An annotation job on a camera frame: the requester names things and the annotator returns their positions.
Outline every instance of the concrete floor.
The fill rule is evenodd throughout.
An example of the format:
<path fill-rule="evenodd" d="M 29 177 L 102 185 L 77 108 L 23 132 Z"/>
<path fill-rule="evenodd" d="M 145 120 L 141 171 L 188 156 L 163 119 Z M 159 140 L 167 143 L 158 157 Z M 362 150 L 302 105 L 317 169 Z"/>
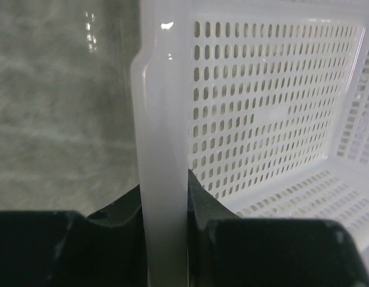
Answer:
<path fill-rule="evenodd" d="M 135 0 L 0 0 L 0 210 L 87 215 L 138 184 Z"/>

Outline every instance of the marbled gray surface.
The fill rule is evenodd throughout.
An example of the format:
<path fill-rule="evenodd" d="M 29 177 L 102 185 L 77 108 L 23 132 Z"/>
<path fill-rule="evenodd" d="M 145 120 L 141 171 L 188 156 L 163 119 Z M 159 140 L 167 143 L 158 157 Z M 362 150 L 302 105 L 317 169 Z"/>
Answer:
<path fill-rule="evenodd" d="M 135 0 L 0 0 L 0 210 L 88 214 L 138 184 Z"/>

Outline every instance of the gray floor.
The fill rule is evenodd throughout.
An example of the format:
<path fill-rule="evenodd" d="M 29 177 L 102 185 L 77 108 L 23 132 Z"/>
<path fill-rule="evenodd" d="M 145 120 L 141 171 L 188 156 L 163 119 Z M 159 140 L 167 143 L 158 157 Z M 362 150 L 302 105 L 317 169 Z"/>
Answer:
<path fill-rule="evenodd" d="M 138 184 L 134 0 L 0 0 L 0 210 L 89 214 Z"/>

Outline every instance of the white plastic basket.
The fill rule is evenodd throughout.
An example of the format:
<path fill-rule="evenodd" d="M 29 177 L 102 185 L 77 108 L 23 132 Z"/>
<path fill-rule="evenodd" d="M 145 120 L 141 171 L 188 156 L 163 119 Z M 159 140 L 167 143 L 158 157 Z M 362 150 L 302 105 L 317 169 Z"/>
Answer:
<path fill-rule="evenodd" d="M 154 264 L 185 261 L 187 161 L 241 217 L 335 219 L 366 250 L 369 1 L 172 2 L 142 3 L 132 69 L 150 271 L 167 242 Z"/>

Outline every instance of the black plastic object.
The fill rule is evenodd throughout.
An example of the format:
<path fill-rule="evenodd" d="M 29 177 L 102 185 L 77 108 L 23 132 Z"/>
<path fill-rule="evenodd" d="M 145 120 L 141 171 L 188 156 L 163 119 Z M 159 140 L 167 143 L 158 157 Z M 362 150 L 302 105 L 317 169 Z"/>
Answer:
<path fill-rule="evenodd" d="M 188 258 L 194 287 L 369 286 L 349 233 L 337 222 L 240 219 L 189 172 Z"/>
<path fill-rule="evenodd" d="M 147 286 L 139 187 L 89 218 L 0 212 L 0 286 Z"/>

